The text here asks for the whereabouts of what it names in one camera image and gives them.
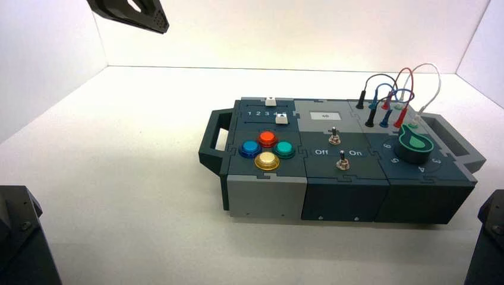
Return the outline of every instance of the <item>white tabletop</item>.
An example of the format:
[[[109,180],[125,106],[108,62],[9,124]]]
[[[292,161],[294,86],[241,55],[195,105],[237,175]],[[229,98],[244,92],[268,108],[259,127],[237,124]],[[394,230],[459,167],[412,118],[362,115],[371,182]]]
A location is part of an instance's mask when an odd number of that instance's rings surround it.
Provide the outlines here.
[[[231,218],[199,163],[212,110],[242,96],[356,99],[369,75],[109,67],[0,144],[0,185],[39,200],[65,284],[462,284],[477,211],[504,187],[504,110],[456,75],[426,112],[487,162],[448,225]],[[436,80],[415,76],[414,108]]]

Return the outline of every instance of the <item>arcade button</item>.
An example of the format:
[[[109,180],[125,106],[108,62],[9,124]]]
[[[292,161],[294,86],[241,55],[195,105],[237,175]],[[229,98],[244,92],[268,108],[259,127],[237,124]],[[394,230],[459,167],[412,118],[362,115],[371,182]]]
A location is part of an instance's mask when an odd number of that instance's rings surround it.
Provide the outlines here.
[[[261,152],[261,146],[256,141],[244,141],[238,152],[241,156],[251,159]]]
[[[262,147],[273,147],[276,142],[277,138],[273,132],[270,131],[264,131],[262,132],[259,137],[257,138],[257,141]]]
[[[273,148],[273,152],[281,159],[290,159],[294,156],[294,147],[290,142],[280,141]]]
[[[273,170],[278,168],[278,166],[280,166],[280,159],[278,159],[278,157],[273,153],[265,151],[256,156],[256,158],[254,159],[254,163],[259,169]]]

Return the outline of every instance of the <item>toggle switch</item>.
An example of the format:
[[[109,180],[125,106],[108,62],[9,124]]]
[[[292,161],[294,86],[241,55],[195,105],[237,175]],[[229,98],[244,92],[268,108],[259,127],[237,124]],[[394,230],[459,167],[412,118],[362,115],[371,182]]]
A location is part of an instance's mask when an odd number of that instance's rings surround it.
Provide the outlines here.
[[[350,162],[345,158],[345,151],[339,151],[339,160],[336,162],[336,168],[340,170],[348,170],[350,169]]]
[[[266,105],[266,107],[274,107],[276,106],[276,99],[274,97],[266,97],[264,104]]]
[[[287,114],[286,113],[278,113],[276,114],[275,117],[275,124],[278,125],[287,125],[289,121],[287,120]]]
[[[331,129],[331,136],[329,137],[329,143],[333,145],[338,145],[341,143],[341,139],[339,138],[338,135],[338,130],[336,129],[335,126],[333,126]]]

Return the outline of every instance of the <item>carrying handle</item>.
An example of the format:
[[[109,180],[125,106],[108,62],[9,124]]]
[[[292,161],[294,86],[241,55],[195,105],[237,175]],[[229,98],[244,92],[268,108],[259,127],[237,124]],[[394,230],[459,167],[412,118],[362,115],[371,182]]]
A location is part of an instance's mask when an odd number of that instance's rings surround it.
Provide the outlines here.
[[[457,161],[462,162],[471,173],[480,170],[486,159],[443,116],[423,113],[421,118],[446,144]]]
[[[229,130],[233,109],[214,110],[205,129],[198,152],[200,163],[219,175],[225,151],[216,150],[215,145],[221,129]]]

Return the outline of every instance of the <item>white cable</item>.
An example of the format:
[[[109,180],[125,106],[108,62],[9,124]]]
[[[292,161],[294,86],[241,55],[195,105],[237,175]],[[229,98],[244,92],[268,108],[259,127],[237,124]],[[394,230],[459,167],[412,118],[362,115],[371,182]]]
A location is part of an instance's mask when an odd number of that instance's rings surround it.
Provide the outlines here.
[[[430,63],[430,62],[425,62],[415,68],[413,68],[412,72],[411,73],[414,73],[415,70],[417,70],[418,68],[420,67],[423,67],[425,65],[430,65],[431,67],[433,67],[435,70],[436,70],[436,73],[437,73],[437,90],[436,90],[436,94],[434,94],[434,97],[432,97],[432,99],[430,99],[429,102],[427,102],[427,104],[425,104],[422,108],[420,108],[420,110],[418,111],[417,115],[420,116],[425,108],[430,104],[432,103],[432,101],[434,101],[434,99],[437,97],[437,95],[439,94],[439,91],[441,91],[441,74],[439,73],[439,69],[437,68],[437,66],[433,63]],[[404,82],[404,86],[403,88],[406,88],[406,85],[408,84],[408,81],[410,80],[410,77],[411,75],[408,74],[408,78],[406,78],[406,82]],[[404,91],[401,93],[401,98],[399,99],[399,101],[403,101],[404,99]]]

